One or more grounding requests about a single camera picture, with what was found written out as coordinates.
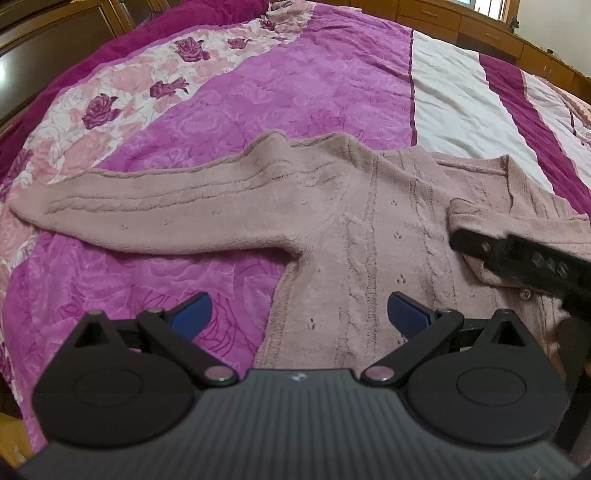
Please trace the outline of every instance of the magenta stripe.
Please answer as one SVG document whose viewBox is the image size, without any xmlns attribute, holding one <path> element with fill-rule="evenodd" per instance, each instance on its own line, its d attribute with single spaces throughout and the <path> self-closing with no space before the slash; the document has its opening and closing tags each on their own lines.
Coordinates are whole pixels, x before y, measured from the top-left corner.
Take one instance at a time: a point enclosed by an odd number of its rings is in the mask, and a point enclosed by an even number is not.
<svg viewBox="0 0 591 480">
<path fill-rule="evenodd" d="M 544 123 L 528 100 L 521 69 L 502 60 L 480 55 L 490 89 L 513 117 L 517 130 L 535 151 L 538 164 L 552 184 L 554 193 L 569 201 L 579 213 L 591 214 L 591 194 L 578 177 L 571 159 L 563 152 L 554 132 Z"/>
</svg>

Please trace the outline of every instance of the white wall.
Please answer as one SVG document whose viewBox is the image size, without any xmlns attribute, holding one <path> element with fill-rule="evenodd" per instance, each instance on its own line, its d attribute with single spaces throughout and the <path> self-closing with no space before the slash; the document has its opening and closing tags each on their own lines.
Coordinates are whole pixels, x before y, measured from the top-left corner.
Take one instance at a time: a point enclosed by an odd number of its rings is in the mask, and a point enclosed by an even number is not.
<svg viewBox="0 0 591 480">
<path fill-rule="evenodd" d="M 591 0 L 521 0 L 515 33 L 591 77 Z"/>
</svg>

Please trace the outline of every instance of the ribbed plastic surface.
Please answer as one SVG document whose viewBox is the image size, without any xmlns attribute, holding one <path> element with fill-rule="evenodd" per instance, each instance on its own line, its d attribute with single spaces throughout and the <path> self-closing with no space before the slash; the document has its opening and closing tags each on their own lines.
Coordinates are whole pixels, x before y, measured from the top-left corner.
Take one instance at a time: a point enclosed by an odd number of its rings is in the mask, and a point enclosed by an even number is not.
<svg viewBox="0 0 591 480">
<path fill-rule="evenodd" d="M 20 469 L 31 480 L 570 480 L 578 470 L 548 443 L 507 452 L 447 443 L 396 393 L 349 371 L 251 371 L 204 393 L 151 442 L 103 452 L 53 444 Z"/>
</svg>

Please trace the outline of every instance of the blue gripper pad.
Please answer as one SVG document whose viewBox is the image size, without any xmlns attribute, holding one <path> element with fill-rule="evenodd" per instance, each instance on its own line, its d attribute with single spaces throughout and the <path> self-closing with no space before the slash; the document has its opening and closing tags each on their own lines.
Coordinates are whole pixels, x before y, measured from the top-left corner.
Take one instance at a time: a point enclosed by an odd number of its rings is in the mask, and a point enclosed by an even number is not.
<svg viewBox="0 0 591 480">
<path fill-rule="evenodd" d="M 407 339 L 421 333 L 431 325 L 433 312 L 426 307 L 415 306 L 409 301 L 392 293 L 388 299 L 388 318 L 390 323 Z"/>
<path fill-rule="evenodd" d="M 192 342 L 212 319 L 212 298 L 207 294 L 198 294 L 170 313 L 171 328 Z"/>
</svg>

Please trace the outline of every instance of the bedspread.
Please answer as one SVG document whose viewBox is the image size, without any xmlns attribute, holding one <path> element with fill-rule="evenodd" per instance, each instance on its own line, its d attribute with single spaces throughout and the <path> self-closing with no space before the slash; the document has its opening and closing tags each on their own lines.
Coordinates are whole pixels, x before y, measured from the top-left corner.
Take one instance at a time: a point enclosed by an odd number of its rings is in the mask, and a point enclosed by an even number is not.
<svg viewBox="0 0 591 480">
<path fill-rule="evenodd" d="M 123 255 L 37 232 L 5 207 L 32 182 L 94 166 L 197 166 L 271 128 L 292 138 L 342 131 L 374 149 L 510 154 L 543 188 L 591 212 L 588 126 L 542 80 L 348 8 L 288 0 L 254 8 L 260 17 L 229 14 L 225 26 L 203 25 L 190 8 L 166 12 L 66 74 L 2 139 L 0 163 L 11 166 L 0 184 L 0 371 L 35 450 L 44 440 L 32 388 L 85 311 L 130 318 L 206 291 L 213 320 L 195 343 L 243 375 L 287 258 Z M 551 332 L 534 333 L 551 354 Z"/>
</svg>

